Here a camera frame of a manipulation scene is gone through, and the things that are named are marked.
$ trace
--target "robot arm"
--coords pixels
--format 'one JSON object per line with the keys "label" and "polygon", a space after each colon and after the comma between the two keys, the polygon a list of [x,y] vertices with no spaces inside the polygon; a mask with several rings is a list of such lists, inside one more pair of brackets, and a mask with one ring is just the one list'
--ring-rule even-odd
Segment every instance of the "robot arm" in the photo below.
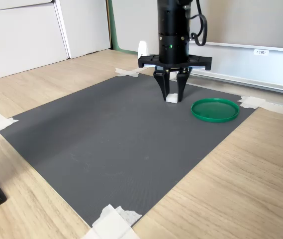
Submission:
{"label": "robot arm", "polygon": [[[196,0],[198,15],[190,16],[192,0],[158,0],[158,38],[159,55],[141,56],[139,67],[145,64],[155,65],[154,78],[158,82],[164,100],[170,92],[169,78],[171,71],[178,71],[178,102],[182,101],[183,92],[193,67],[205,67],[211,70],[211,57],[189,55],[189,41],[194,40],[204,46],[207,37],[207,20],[202,15],[199,0]],[[190,20],[200,18],[201,29],[198,34],[190,32]],[[203,32],[202,43],[198,37]]]}

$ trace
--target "baseboard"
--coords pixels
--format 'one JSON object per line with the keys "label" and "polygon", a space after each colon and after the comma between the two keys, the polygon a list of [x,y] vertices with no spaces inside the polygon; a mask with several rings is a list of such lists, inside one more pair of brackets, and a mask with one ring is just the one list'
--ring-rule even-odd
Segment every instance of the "baseboard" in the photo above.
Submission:
{"label": "baseboard", "polygon": [[283,93],[283,85],[193,69],[191,75]]}

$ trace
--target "green wall trim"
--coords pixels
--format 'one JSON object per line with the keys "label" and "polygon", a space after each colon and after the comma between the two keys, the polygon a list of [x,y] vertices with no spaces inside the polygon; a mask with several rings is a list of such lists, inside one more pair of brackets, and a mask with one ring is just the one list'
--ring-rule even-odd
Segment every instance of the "green wall trim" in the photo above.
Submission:
{"label": "green wall trim", "polygon": [[137,54],[136,51],[123,50],[119,47],[117,40],[117,33],[116,33],[115,17],[113,15],[112,0],[108,0],[108,7],[109,7],[110,34],[111,34],[112,48],[116,51],[122,51],[130,54]]}

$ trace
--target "black cylindrical robot wrist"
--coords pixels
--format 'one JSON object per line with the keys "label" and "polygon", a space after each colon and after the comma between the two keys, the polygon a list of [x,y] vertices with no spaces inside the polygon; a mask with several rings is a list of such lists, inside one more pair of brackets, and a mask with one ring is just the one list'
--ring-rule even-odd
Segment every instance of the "black cylindrical robot wrist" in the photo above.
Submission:
{"label": "black cylindrical robot wrist", "polygon": [[159,60],[179,64],[189,59],[191,0],[158,0]]}

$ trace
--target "cabinet door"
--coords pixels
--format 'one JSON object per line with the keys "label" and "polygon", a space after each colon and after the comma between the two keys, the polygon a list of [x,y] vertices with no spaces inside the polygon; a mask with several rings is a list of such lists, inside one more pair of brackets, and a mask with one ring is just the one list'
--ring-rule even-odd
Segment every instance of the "cabinet door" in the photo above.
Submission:
{"label": "cabinet door", "polygon": [[0,0],[0,10],[51,2],[51,0]]}
{"label": "cabinet door", "polygon": [[52,3],[0,10],[0,77],[66,59]]}

